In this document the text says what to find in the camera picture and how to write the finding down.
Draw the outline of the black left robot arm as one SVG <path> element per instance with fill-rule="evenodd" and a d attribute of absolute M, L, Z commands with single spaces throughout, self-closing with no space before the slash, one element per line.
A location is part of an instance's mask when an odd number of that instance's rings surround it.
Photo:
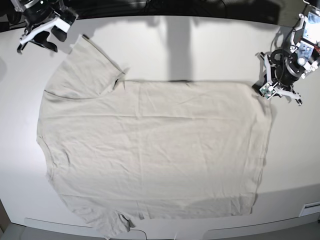
<path fill-rule="evenodd" d="M 266 99 L 286 96 L 300 103 L 301 96 L 294 91 L 294 83 L 320 68 L 320 2 L 305 0 L 304 3 L 311 10 L 298 15 L 282 46 L 270 54 L 258 54 L 265 74 L 262 85 L 253 87 Z"/>

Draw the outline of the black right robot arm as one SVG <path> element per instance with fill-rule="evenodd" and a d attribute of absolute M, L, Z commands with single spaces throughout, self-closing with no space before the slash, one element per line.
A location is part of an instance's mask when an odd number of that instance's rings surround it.
<path fill-rule="evenodd" d="M 56 53 L 58 47 L 47 38 L 53 34 L 60 42 L 64 42 L 78 18 L 78 14 L 62 0 L 13 0 L 12 4 L 14 10 L 24 16 L 26 23 L 19 39 L 19 54 L 28 43 Z"/>

